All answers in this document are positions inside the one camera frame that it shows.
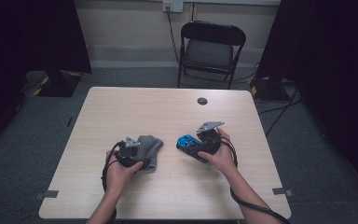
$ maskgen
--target wall outlet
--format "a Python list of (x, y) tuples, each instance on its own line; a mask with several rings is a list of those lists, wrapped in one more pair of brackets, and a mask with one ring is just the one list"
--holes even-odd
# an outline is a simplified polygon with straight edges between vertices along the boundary
[(162, 11), (167, 11), (167, 7), (170, 12), (183, 12), (182, 1), (162, 1)]

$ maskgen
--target wooden tabletop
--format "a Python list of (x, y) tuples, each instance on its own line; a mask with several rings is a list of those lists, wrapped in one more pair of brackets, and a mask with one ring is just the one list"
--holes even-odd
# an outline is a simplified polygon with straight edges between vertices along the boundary
[[(199, 105), (200, 97), (208, 100)], [(290, 217), (274, 160), (248, 91), (94, 87), (80, 111), (39, 216), (89, 218), (103, 197), (105, 152), (127, 136), (153, 135), (164, 142), (155, 172), (133, 176), (117, 204), (123, 219), (243, 219), (229, 184), (212, 165), (176, 148), (184, 134), (197, 137), (205, 121), (221, 126), (234, 144), (238, 169), (276, 212)]]

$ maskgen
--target black stand base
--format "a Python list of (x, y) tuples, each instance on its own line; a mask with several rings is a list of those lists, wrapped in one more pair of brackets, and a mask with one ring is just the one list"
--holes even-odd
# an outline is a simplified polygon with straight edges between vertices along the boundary
[(290, 99), (281, 82), (272, 82), (268, 78), (249, 80), (252, 95), (257, 100), (288, 101)]
[(73, 75), (70, 73), (62, 73), (63, 79), (59, 83), (51, 81), (50, 77), (45, 79), (37, 91), (35, 96), (50, 96), (50, 97), (72, 97), (77, 83), (81, 79), (81, 75)]

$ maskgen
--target hand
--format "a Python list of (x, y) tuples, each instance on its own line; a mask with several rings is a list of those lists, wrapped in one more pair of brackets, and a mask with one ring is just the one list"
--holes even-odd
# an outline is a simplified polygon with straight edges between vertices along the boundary
[(142, 161), (138, 161), (132, 167), (126, 168), (117, 160), (115, 155), (110, 158), (109, 166), (106, 174), (106, 193), (114, 192), (121, 194), (127, 184), (130, 182), (132, 175), (135, 174), (144, 165)]
[[(221, 128), (216, 128), (216, 130), (222, 137), (222, 142), (228, 143), (230, 140), (229, 135)], [(199, 156), (210, 161), (218, 171), (223, 173), (223, 175), (230, 172), (232, 169), (237, 169), (232, 158), (231, 149), (224, 144), (220, 146), (219, 150), (217, 150), (214, 155), (200, 151)]]

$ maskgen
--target wall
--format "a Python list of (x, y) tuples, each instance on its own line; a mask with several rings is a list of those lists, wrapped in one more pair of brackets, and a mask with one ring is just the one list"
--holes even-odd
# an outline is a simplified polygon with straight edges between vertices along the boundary
[[(170, 25), (161, 2), (76, 1), (76, 7), (91, 65), (176, 66)], [(171, 14), (176, 46), (180, 46), (181, 27), (192, 16), (194, 20), (233, 24), (247, 34), (240, 66), (254, 66), (261, 58), (277, 9), (184, 3), (183, 13)]]

